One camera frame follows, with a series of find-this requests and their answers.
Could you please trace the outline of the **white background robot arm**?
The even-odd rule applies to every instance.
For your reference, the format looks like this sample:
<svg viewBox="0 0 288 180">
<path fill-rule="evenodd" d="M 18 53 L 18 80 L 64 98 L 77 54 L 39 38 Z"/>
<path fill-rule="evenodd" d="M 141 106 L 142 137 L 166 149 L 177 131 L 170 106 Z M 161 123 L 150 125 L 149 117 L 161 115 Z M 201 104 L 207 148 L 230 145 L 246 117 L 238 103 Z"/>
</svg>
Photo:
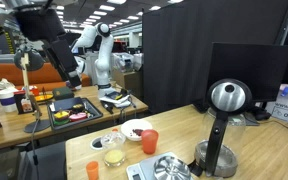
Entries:
<svg viewBox="0 0 288 180">
<path fill-rule="evenodd" d="M 121 93 L 118 93 L 111 86 L 109 81 L 110 56 L 112 53 L 114 40 L 107 24 L 100 22 L 95 26 L 85 26 L 81 36 L 72 45 L 71 50 L 75 50 L 80 47 L 91 47 L 97 35 L 102 37 L 98 58 L 95 61 L 98 98 L 102 101 L 113 103 L 116 107 L 129 105 L 129 95 L 123 96 Z"/>
</svg>

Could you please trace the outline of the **white robot arm foreground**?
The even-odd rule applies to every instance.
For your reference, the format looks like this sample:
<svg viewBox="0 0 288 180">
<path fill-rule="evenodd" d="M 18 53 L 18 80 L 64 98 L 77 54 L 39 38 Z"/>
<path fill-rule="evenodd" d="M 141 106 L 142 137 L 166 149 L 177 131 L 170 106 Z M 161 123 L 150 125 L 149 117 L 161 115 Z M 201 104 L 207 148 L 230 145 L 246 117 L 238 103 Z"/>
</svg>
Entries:
<svg viewBox="0 0 288 180">
<path fill-rule="evenodd" d="M 66 34 L 53 0 L 1 0 L 6 10 L 0 8 L 0 35 L 4 23 L 14 18 L 21 33 L 29 41 L 42 41 L 43 50 L 53 67 L 64 81 L 73 87 L 82 84 L 77 72 L 78 64 L 69 44 L 62 36 Z"/>
</svg>

